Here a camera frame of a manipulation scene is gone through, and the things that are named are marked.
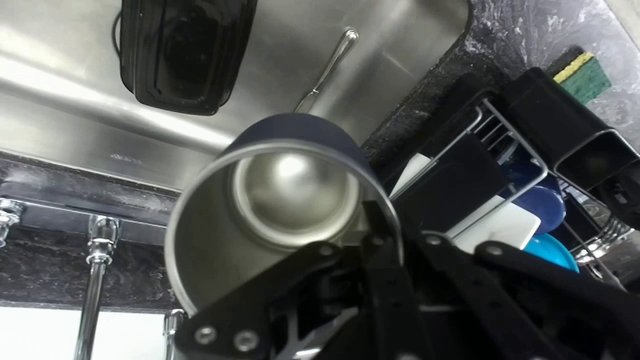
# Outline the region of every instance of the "stainless steel sink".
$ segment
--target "stainless steel sink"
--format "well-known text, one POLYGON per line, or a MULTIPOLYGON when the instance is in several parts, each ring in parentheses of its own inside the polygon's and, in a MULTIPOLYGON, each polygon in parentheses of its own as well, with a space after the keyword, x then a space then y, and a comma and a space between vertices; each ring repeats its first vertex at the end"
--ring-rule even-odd
POLYGON ((296 109, 346 28, 311 114, 364 143, 463 34, 466 0, 260 0, 216 116, 142 107, 110 42, 119 3, 0 0, 0 153, 181 191, 238 133, 296 109))

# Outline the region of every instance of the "dish drying rack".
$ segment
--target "dish drying rack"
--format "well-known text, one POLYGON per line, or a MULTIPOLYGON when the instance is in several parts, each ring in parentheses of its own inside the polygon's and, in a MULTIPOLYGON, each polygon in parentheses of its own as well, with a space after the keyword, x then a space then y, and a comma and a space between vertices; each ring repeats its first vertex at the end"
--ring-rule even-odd
POLYGON ((574 238, 578 238, 580 245, 571 247, 569 252, 580 265, 595 262, 602 258, 613 245, 623 243, 633 228, 618 221, 609 210, 606 210, 606 205, 602 205, 597 199, 589 197, 588 193, 562 185, 560 187, 564 195, 571 197, 580 208, 583 210, 585 218, 592 223, 593 228, 599 228, 595 237, 582 238, 574 233, 574 238))
POLYGON ((421 176, 433 170, 440 160, 454 150, 466 137, 480 140, 484 150, 492 157, 497 168, 510 162, 517 153, 523 154, 531 164, 536 164, 538 174, 523 185, 510 182, 505 191, 499 193, 502 201, 488 201, 484 206, 470 213, 458 227, 454 227, 447 237, 461 234, 472 228, 482 218, 497 213, 505 205, 514 202, 517 197, 534 188, 548 176, 548 166, 539 154, 527 144, 527 140, 510 125, 510 120, 489 102, 489 99, 480 99, 470 113, 468 126, 461 129, 436 157, 431 157, 426 166, 421 166, 407 182, 404 182, 391 199, 400 199, 407 188, 412 188, 421 176))

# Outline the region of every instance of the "blue object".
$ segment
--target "blue object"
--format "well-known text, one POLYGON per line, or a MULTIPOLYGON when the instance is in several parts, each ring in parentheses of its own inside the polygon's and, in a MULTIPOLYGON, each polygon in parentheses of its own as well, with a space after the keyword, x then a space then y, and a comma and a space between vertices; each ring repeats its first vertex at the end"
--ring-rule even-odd
POLYGON ((580 273, 574 257, 564 249, 564 245, 557 238, 550 234, 534 237, 523 249, 523 252, 543 258, 560 268, 580 273))
MULTIPOLYGON (((517 188, 534 181, 538 174, 539 168, 531 162, 515 160, 508 166, 508 176, 517 188)), ((514 205, 539 218, 536 237, 556 230, 566 217, 560 185, 554 176, 546 176, 534 188, 517 197, 514 205)))

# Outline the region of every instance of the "black plastic container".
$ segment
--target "black plastic container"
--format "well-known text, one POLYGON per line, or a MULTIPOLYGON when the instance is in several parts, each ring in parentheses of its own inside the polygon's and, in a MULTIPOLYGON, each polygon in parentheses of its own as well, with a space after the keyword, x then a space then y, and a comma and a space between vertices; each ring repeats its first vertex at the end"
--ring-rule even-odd
POLYGON ((121 0, 119 77, 137 102, 213 114, 230 99, 255 0, 121 0))
POLYGON ((552 172, 583 191, 616 176, 637 154, 539 69, 502 88, 503 111, 552 172))
POLYGON ((393 205, 405 234, 447 233, 505 187, 505 174, 484 144, 463 137, 393 205))

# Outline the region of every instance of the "stainless steel cup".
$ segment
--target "stainless steel cup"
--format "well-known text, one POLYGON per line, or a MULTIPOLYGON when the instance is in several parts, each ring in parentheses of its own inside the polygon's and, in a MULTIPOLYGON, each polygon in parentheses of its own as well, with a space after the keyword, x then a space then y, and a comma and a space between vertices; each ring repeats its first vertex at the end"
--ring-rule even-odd
POLYGON ((364 202, 400 257, 396 213, 359 148, 315 116, 266 118, 179 197, 164 247, 171 288, 193 315, 304 245, 355 245, 370 228, 364 202))

